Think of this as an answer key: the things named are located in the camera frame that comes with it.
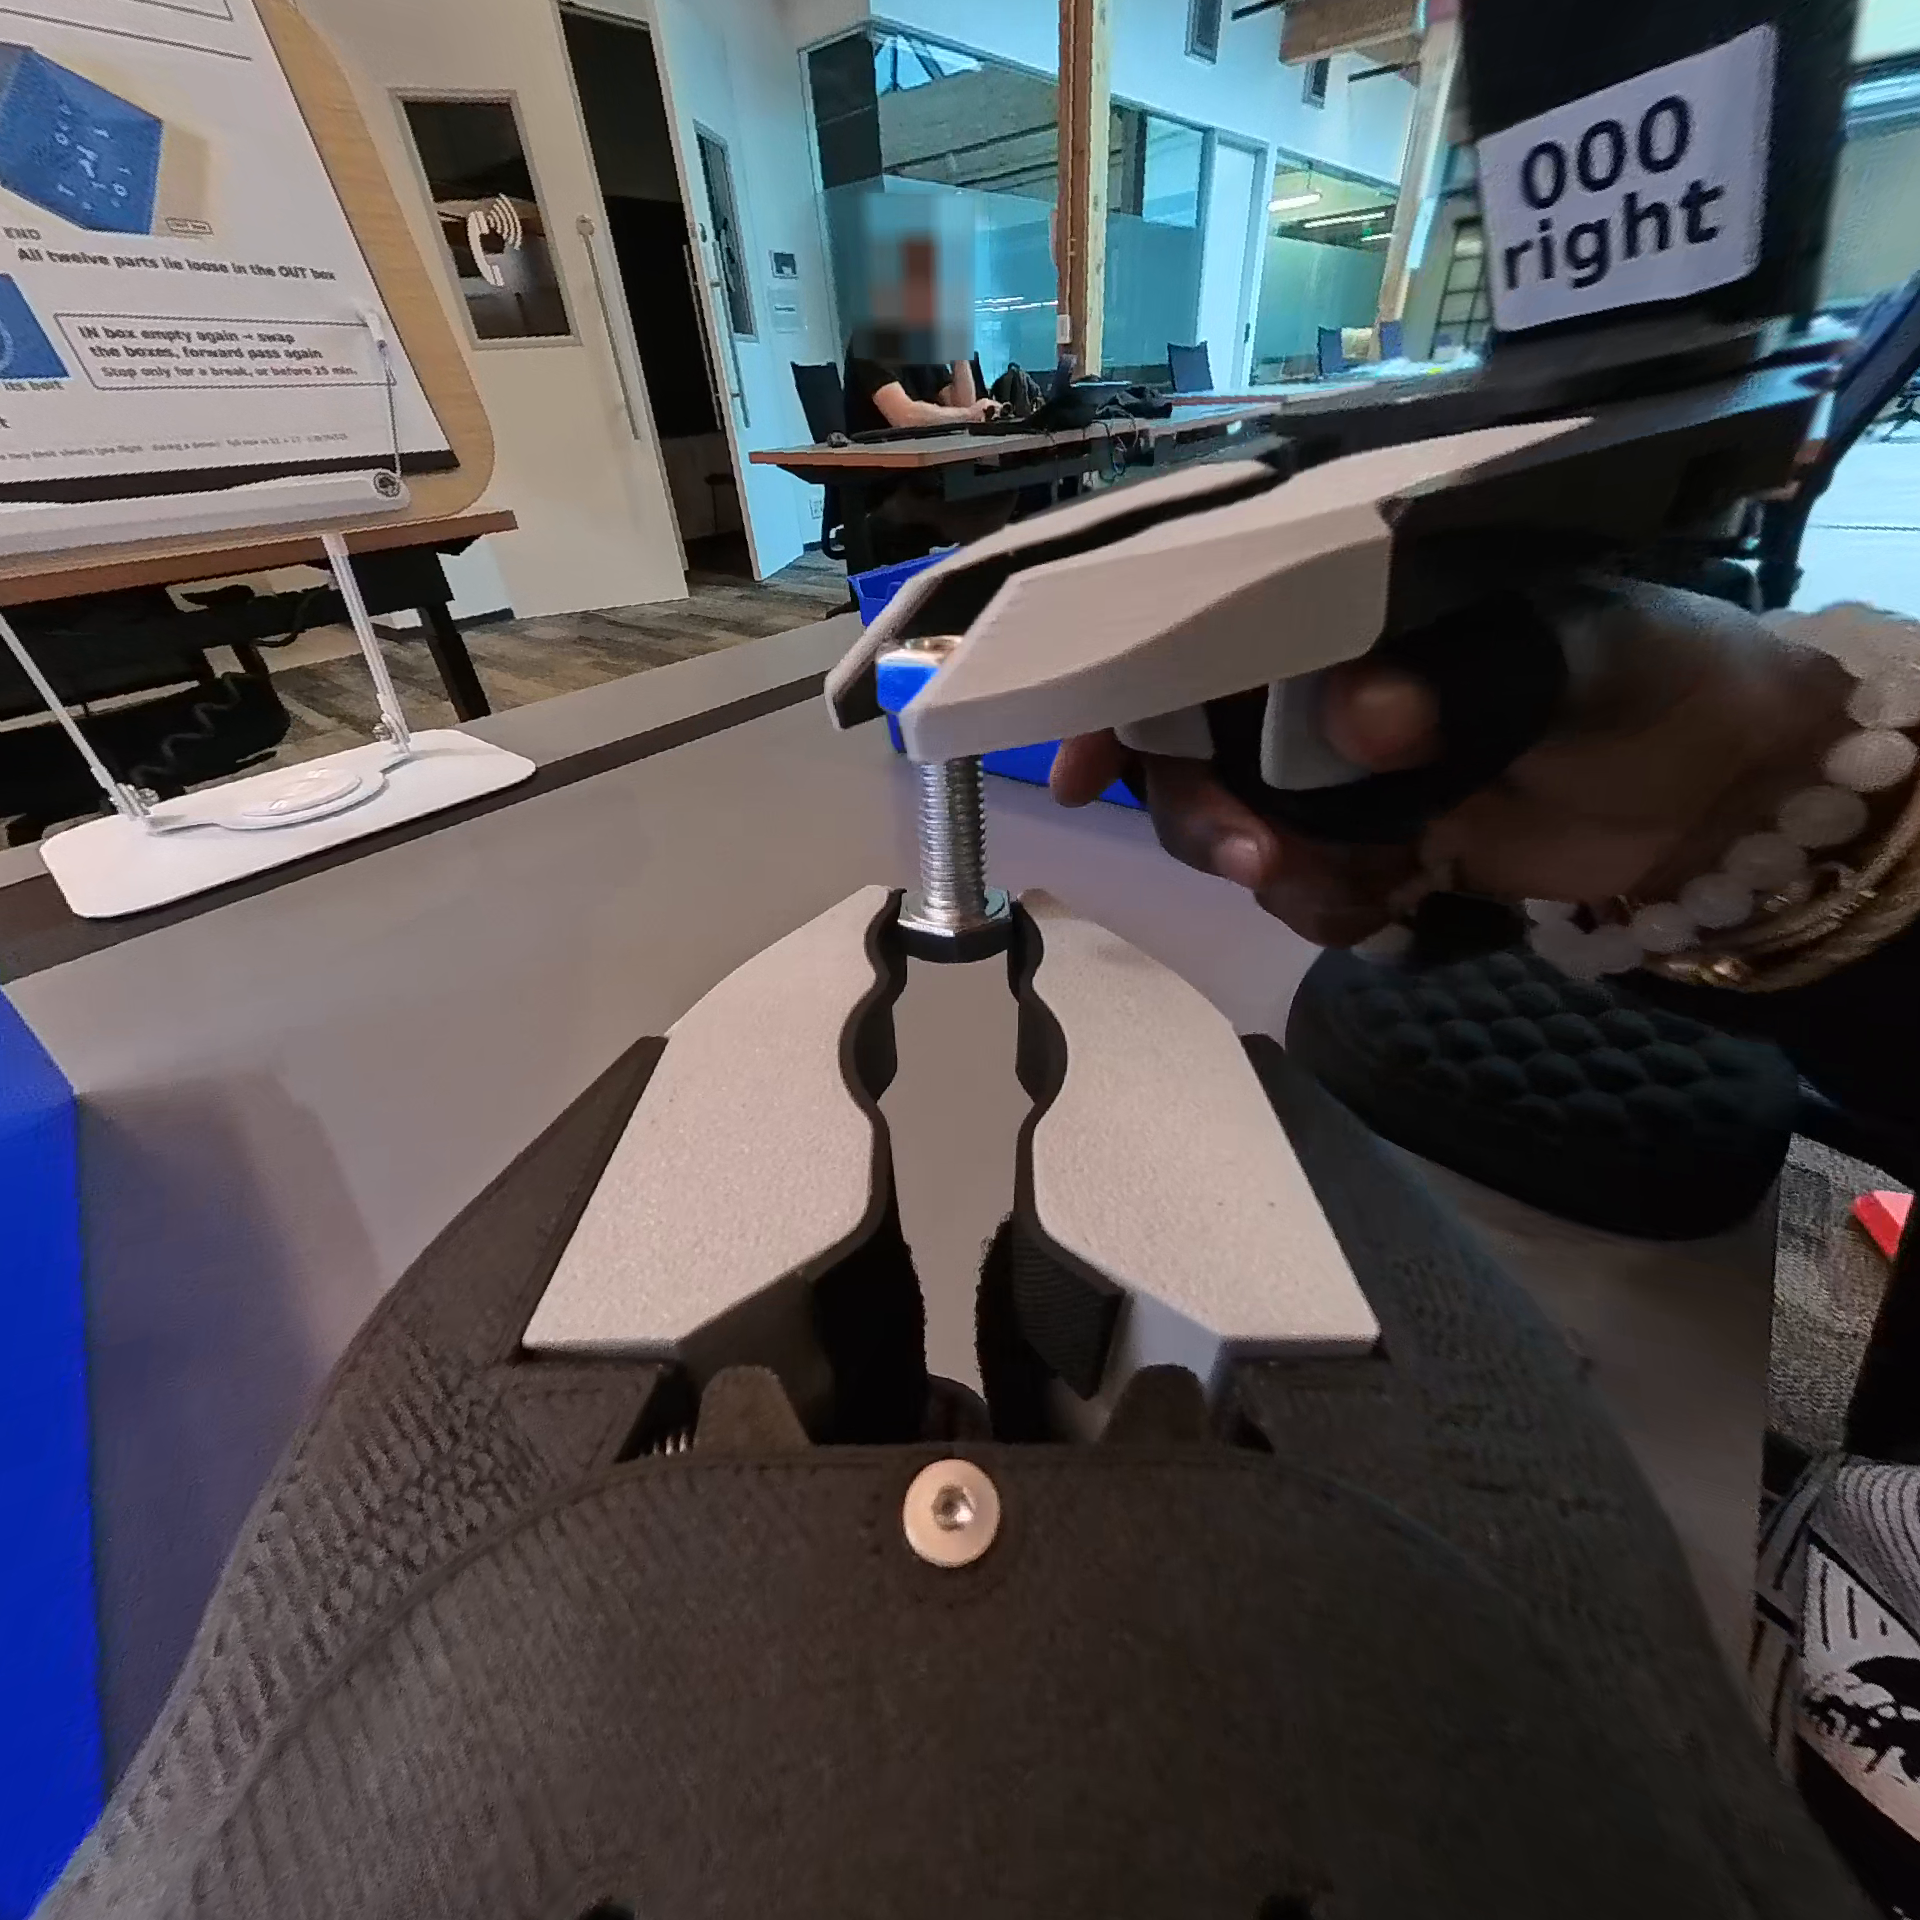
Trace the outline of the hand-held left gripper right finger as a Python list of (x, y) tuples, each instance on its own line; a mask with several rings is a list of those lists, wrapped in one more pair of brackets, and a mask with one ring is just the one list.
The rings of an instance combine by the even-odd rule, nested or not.
[(991, 1411), (1115, 1411), (1177, 1369), (1371, 1361), (1382, 1325), (1232, 1021), (1046, 891), (1015, 906), (1015, 1200), (985, 1258)]

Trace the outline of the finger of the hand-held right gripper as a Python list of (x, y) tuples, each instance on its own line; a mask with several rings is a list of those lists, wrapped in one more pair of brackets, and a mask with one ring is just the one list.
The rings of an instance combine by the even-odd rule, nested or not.
[[(898, 588), (898, 751), (993, 761), (1113, 732), (1236, 800), (1467, 800), (1545, 744), (1571, 689), (1562, 607), (1598, 539), (1440, 506), (1182, 497), (960, 547)], [(1330, 740), (1352, 665), (1428, 699), (1410, 767)]]
[(1307, 472), (1195, 465), (1049, 509), (907, 584), (826, 680), (842, 732), (880, 717), (875, 651), (963, 634), (907, 732), (1100, 732), (1362, 659), (1386, 636), (1409, 509), (1451, 500), (1591, 418), (1489, 426)]

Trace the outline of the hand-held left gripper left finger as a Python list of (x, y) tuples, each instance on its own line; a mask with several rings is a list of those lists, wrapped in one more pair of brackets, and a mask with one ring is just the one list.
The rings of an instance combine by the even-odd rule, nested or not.
[(918, 1411), (926, 1305), (880, 1096), (898, 889), (860, 889), (663, 1039), (522, 1335), (538, 1357), (779, 1379), (801, 1411)]

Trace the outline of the silver hex nut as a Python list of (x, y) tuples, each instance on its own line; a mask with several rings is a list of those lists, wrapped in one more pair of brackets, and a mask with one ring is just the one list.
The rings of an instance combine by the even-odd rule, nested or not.
[(895, 636), (873, 659), (873, 689), (895, 748), (915, 763), (938, 763), (907, 738), (905, 711), (947, 672), (952, 656), (969, 642), (963, 634)]

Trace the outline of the silver hex bolt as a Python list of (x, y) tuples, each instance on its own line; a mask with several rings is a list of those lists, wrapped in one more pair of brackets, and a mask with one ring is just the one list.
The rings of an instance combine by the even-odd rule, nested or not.
[(1007, 956), (1017, 916), (991, 885), (987, 795), (979, 760), (911, 760), (915, 786), (918, 882), (905, 889), (897, 928), (904, 956), (963, 968)]

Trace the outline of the blue plastic bin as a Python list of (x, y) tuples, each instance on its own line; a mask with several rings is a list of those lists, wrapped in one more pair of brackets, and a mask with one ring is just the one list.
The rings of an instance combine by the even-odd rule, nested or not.
[[(913, 557), (913, 561), (900, 561), (900, 562), (890, 562), (890, 564), (879, 564), (879, 567), (866, 567), (866, 570), (852, 572), (849, 576), (849, 588), (852, 593), (860, 627), (866, 632), (875, 623), (875, 618), (897, 601), (897, 597), (900, 594), (900, 589), (905, 586), (911, 586), (926, 570), (934, 570), (936, 564), (947, 561), (952, 551), (953, 551), (952, 547), (938, 547), (931, 553)], [(995, 776), (995, 777), (1008, 777), (1008, 780), (1015, 780), (1015, 781), (1022, 781), (1022, 784), (1048, 786), (1049, 776), (1052, 776), (1052, 767), (1059, 757), (1059, 751), (1060, 751), (1059, 744), (1049, 740), (1049, 744), (1014, 748), (1014, 751), (1007, 751), (1007, 753), (993, 753), (993, 755), (983, 757), (982, 769), (983, 769), (983, 772)]]
[(81, 1117), (3, 1003), (3, 1915), (32, 1914), (106, 1801)]

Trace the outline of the wooden office desk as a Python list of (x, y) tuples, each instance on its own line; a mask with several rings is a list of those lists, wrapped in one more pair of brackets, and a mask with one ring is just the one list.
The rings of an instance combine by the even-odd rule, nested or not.
[(834, 517), (824, 520), (827, 539), (839, 547), (849, 572), (864, 572), (880, 562), (873, 544), (880, 491), (923, 480), (942, 503), (1028, 489), (1075, 497), (1096, 475), (1130, 483), (1219, 458), (1254, 458), (1281, 442), (1283, 418), (1284, 405), (1274, 394), (1236, 403), (1180, 395), (1159, 418), (1113, 417), (1064, 429), (1017, 423), (1008, 434), (958, 426), (897, 439), (760, 448), (751, 452), (751, 465), (830, 495)]

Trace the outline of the black office chair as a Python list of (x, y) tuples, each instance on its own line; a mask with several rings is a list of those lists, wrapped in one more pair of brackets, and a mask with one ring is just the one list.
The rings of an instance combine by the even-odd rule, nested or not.
[[(792, 372), (812, 447), (839, 448), (842, 442), (850, 442), (843, 370), (827, 364), (792, 364)], [(824, 495), (824, 555), (827, 561), (849, 561), (849, 508), (852, 508), (852, 517), (858, 521), (864, 512), (862, 483), (852, 480), (852, 495), (849, 495), (849, 475), (839, 468), (834, 468), (827, 479), (820, 479), (817, 472), (792, 472), (792, 475), (804, 480)]]

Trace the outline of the black round cushion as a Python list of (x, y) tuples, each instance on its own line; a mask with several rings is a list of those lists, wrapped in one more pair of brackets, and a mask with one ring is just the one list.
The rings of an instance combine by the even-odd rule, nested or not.
[(1368, 1129), (1580, 1228), (1698, 1241), (1769, 1199), (1802, 1084), (1769, 1044), (1529, 948), (1440, 968), (1324, 951), (1284, 1047)]

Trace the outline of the black printed shirt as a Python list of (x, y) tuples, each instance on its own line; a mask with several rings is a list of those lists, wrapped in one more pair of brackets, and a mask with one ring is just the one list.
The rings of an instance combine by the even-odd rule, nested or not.
[(1841, 1448), (1769, 1445), (1746, 1682), (1882, 1915), (1918, 1915), (1918, 1281), (1903, 1241)]

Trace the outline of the instruction sign board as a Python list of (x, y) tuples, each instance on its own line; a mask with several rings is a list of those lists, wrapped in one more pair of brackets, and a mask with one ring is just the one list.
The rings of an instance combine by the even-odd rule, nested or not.
[(296, 4), (3, 4), (6, 573), (470, 509), (494, 437)]

